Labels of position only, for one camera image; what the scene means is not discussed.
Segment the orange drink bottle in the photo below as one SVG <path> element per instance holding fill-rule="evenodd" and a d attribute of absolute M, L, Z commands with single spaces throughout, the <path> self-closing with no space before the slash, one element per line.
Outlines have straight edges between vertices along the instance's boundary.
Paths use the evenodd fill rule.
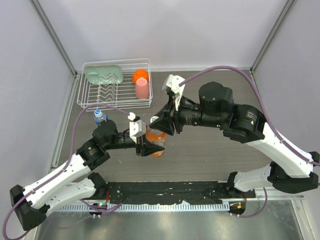
<path fill-rule="evenodd" d="M 146 139 L 149 142 L 161 147 L 165 148 L 166 146 L 166 134 L 160 130 L 150 128 L 149 125 L 147 126 Z"/>

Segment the blue label water bottle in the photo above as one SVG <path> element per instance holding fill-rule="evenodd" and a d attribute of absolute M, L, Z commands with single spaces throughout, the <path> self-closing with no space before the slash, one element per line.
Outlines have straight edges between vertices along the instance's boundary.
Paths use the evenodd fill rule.
<path fill-rule="evenodd" d="M 94 122 L 96 123 L 96 125 L 98 126 L 101 122 L 108 120 L 108 116 L 105 112 L 102 112 L 102 117 L 95 117 L 94 116 Z"/>

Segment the white blue bottle cap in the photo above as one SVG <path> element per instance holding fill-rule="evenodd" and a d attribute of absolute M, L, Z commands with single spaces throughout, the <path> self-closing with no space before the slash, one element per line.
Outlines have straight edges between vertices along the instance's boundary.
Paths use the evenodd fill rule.
<path fill-rule="evenodd" d="M 96 110 L 94 111 L 94 116 L 95 116 L 96 118 L 101 118 L 101 117 L 103 116 L 103 113 L 101 112 L 101 110 L 96 109 Z"/>

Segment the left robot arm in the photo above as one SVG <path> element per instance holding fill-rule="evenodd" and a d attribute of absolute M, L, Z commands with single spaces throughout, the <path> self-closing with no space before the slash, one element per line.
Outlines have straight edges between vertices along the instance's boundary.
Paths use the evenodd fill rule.
<path fill-rule="evenodd" d="M 108 185 L 93 171 L 110 158 L 109 150 L 135 149 L 141 157 L 164 150 L 149 142 L 146 133 L 146 123 L 140 119 L 130 122 L 123 132 L 118 132 L 114 121 L 104 120 L 92 138 L 73 151 L 60 167 L 30 185 L 12 187 L 11 204 L 23 230 L 39 226 L 63 204 L 90 197 L 102 199 Z"/>

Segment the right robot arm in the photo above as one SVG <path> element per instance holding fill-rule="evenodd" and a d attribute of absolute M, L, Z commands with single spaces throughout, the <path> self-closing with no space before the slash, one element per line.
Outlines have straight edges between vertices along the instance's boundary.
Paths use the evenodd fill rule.
<path fill-rule="evenodd" d="M 234 103 L 231 88 L 209 82 L 198 91 L 199 103 L 183 96 L 179 105 L 170 90 L 167 94 L 168 102 L 156 113 L 150 128 L 170 136 L 181 133 L 184 126 L 218 128 L 224 137 L 251 146 L 271 159 L 265 167 L 230 173 L 225 186 L 230 197 L 236 198 L 243 192 L 265 187 L 289 194 L 318 188 L 319 177 L 313 167 L 320 162 L 320 155 L 295 147 L 307 158 L 299 159 L 286 148 L 284 140 L 272 132 L 260 110 L 252 105 Z"/>

